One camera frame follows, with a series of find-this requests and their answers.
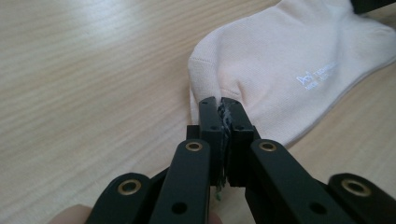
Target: fingertip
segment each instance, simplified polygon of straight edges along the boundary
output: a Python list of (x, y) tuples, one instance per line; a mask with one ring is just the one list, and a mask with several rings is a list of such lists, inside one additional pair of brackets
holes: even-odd
[(221, 219), (214, 213), (209, 213), (208, 224), (222, 224)]
[(49, 224), (83, 224), (91, 213), (91, 208), (82, 204), (64, 209)]

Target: fabric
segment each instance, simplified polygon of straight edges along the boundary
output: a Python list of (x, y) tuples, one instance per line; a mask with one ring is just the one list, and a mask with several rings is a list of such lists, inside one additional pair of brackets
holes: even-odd
[(395, 58), (395, 31), (355, 15), (348, 0), (284, 0), (195, 47), (192, 122), (199, 122), (199, 101), (229, 97), (242, 103), (262, 138), (287, 145)]

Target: light wood surface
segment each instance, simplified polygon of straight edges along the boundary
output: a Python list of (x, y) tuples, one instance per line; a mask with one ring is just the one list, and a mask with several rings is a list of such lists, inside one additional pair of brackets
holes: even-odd
[[(0, 223), (93, 206), (116, 176), (167, 167), (190, 123), (187, 60), (215, 28), (277, 1), (0, 1)], [(371, 14), (396, 28), (396, 6)], [(364, 79), (290, 152), (313, 177), (396, 197), (396, 64)], [(242, 189), (211, 210), (253, 223)]]

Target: metal grommet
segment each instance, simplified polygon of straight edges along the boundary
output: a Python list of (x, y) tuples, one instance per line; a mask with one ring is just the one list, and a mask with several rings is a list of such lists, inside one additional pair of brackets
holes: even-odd
[(189, 151), (199, 151), (202, 147), (202, 144), (198, 142), (190, 142), (186, 145), (186, 149)]
[(270, 143), (270, 142), (261, 142), (259, 144), (259, 148), (261, 148), (264, 151), (275, 151), (276, 150), (276, 145)]
[(131, 195), (138, 192), (140, 188), (142, 188), (140, 181), (136, 179), (129, 179), (119, 184), (118, 191), (119, 194), (122, 195)]
[(354, 179), (344, 179), (341, 181), (341, 186), (356, 196), (367, 197), (372, 194), (371, 190), (367, 186)]

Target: sock logo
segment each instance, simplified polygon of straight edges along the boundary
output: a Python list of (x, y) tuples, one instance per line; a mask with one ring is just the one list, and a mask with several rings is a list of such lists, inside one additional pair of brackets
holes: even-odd
[(306, 90), (312, 90), (318, 86), (319, 82), (325, 81), (331, 74), (331, 71), (337, 64), (335, 62), (328, 63), (319, 68), (314, 73), (305, 71), (304, 77), (297, 77), (297, 80), (305, 87)]

